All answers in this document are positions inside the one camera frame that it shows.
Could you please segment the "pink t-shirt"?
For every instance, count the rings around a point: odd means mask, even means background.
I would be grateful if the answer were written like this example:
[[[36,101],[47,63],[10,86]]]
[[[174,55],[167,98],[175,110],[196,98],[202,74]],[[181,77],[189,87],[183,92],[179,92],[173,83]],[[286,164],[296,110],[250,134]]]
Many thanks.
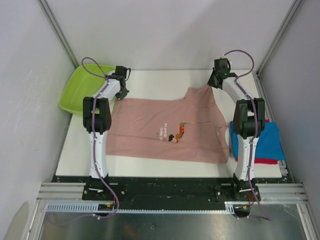
[[[190,87],[177,100],[128,98],[113,107],[106,154],[225,164],[225,121],[210,86]]]

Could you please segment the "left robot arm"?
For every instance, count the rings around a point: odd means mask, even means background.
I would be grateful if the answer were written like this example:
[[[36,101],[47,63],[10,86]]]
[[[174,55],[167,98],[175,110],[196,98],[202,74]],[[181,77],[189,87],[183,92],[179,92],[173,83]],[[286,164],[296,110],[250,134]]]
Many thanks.
[[[105,82],[97,93],[83,99],[82,122],[90,138],[89,176],[93,179],[105,179],[109,175],[106,163],[106,142],[112,124],[110,101],[114,98],[122,100],[128,95],[130,91],[126,84],[130,74],[130,68],[116,66],[114,71],[102,76]]]

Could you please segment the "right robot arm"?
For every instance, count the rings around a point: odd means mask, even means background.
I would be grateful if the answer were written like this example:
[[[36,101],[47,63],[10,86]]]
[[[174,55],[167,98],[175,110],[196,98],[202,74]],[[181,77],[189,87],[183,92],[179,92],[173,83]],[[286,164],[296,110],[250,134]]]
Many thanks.
[[[235,200],[242,201],[255,184],[254,162],[257,143],[265,128],[265,101],[253,98],[240,84],[239,78],[231,72],[227,58],[218,58],[214,60],[207,84],[223,90],[235,103],[233,130],[238,139],[238,157],[230,194]]]

